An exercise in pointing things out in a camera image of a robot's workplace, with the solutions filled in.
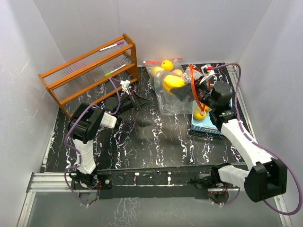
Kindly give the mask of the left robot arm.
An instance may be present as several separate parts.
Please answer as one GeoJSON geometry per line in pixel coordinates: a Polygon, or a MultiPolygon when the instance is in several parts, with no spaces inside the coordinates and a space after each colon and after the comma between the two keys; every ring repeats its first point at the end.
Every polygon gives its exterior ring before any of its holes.
{"type": "Polygon", "coordinates": [[[93,140],[100,127],[108,129],[118,128],[122,121],[120,115],[131,109],[140,111],[154,104],[152,100],[143,98],[131,92],[122,97],[109,97],[105,107],[80,104],[69,122],[67,138],[71,138],[76,151],[78,166],[72,173],[82,176],[81,183],[88,189],[94,188],[98,177],[93,174],[96,163],[93,155],[93,140]]]}

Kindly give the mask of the clear zip bag with fruit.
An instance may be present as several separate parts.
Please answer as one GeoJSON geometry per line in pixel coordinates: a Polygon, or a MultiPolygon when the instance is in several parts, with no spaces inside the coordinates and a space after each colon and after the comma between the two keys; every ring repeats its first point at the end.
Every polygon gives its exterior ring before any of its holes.
{"type": "Polygon", "coordinates": [[[154,78],[162,71],[169,72],[170,75],[175,74],[182,77],[184,74],[184,70],[180,64],[182,60],[182,58],[173,58],[162,61],[143,61],[143,65],[146,67],[150,78],[154,78]]]}

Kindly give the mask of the yellow fake bell pepper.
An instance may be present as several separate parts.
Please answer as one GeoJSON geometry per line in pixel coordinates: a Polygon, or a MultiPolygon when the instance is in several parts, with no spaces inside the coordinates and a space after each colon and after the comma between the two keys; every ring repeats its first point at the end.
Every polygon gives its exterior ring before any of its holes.
{"type": "Polygon", "coordinates": [[[164,77],[162,85],[168,93],[172,94],[171,89],[183,87],[185,85],[185,81],[182,77],[167,75],[164,77]]]}

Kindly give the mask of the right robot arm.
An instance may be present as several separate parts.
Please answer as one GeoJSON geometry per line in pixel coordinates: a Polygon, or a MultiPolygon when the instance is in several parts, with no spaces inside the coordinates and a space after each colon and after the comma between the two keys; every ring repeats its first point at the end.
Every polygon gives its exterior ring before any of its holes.
{"type": "Polygon", "coordinates": [[[229,163],[213,166],[211,182],[215,187],[233,184],[244,189],[253,202],[286,192],[287,167],[281,160],[259,148],[248,131],[239,125],[240,120],[230,105],[232,89],[228,83],[219,81],[209,89],[205,82],[198,82],[195,93],[190,84],[172,88],[170,91],[181,102],[197,96],[201,103],[210,107],[212,124],[235,146],[248,167],[245,171],[229,163]]]}

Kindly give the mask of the clear zip bag with peppers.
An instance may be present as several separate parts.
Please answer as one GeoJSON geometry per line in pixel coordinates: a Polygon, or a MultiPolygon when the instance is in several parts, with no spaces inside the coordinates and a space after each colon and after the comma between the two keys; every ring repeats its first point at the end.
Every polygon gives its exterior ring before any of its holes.
{"type": "Polygon", "coordinates": [[[172,71],[158,71],[153,82],[162,115],[191,114],[193,112],[195,98],[191,88],[189,67],[182,75],[172,71]]]}

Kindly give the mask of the orange yellow fake pepper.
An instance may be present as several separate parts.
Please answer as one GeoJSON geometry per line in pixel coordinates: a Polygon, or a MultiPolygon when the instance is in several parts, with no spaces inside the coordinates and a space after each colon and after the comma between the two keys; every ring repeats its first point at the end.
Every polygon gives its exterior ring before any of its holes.
{"type": "Polygon", "coordinates": [[[203,114],[201,114],[200,108],[199,107],[195,107],[194,108],[194,112],[193,112],[194,119],[196,119],[196,120],[203,120],[203,119],[206,118],[206,116],[208,116],[208,113],[210,111],[211,111],[211,108],[209,108],[208,106],[205,106],[203,114]]]}

